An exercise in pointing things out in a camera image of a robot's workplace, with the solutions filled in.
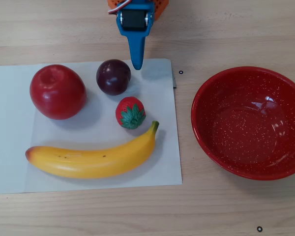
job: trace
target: wood grain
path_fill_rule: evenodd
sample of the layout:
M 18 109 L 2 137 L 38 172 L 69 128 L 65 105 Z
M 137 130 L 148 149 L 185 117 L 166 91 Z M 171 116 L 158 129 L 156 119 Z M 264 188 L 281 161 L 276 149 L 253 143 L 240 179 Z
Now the wood grain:
M 0 65 L 129 59 L 106 10 L 105 0 L 0 0 Z M 295 81 L 295 0 L 171 0 L 146 57 L 173 62 L 183 185 L 0 195 L 0 236 L 295 236 L 295 175 L 224 171 L 190 122 L 196 91 L 223 69 L 255 65 Z

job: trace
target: banana stem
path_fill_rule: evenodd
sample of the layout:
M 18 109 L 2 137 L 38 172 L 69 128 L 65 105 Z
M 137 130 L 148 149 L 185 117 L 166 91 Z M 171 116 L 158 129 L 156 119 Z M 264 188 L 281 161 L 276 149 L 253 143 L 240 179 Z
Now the banana stem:
M 153 133 L 156 133 L 156 131 L 158 129 L 158 126 L 159 126 L 159 122 L 158 121 L 153 121 L 152 126 L 150 128 L 150 131 L 152 131 Z

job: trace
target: bowl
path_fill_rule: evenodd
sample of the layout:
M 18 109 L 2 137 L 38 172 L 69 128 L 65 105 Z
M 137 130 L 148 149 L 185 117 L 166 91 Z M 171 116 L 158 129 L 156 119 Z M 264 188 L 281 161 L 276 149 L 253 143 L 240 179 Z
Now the bowl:
M 191 121 L 205 153 L 231 173 L 256 180 L 295 173 L 295 83 L 285 76 L 222 71 L 198 90 Z

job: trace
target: paper sheet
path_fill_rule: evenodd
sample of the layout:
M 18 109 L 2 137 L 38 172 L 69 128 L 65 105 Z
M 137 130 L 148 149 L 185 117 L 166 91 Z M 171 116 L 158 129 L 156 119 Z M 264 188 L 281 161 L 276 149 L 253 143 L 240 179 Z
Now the paper sheet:
M 68 120 L 50 120 L 33 106 L 29 85 L 45 65 L 0 66 L 0 193 L 66 191 L 182 184 L 171 62 L 147 59 L 136 71 L 127 91 L 107 96 L 97 86 L 101 62 L 65 63 L 76 71 L 88 90 L 88 102 Z M 120 100 L 135 96 L 147 118 L 137 130 L 125 130 L 116 121 Z M 153 120 L 160 122 L 156 147 L 150 159 L 137 169 L 107 179 L 76 180 L 42 172 L 25 159 L 30 146 L 97 149 L 114 147 L 143 134 Z

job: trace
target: plum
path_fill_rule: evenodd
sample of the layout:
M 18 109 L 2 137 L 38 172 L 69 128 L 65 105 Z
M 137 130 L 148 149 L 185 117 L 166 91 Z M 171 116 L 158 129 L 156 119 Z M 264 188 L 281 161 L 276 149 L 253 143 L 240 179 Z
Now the plum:
M 127 90 L 131 79 L 129 66 L 117 59 L 103 62 L 97 70 L 96 81 L 99 88 L 106 94 L 116 96 Z

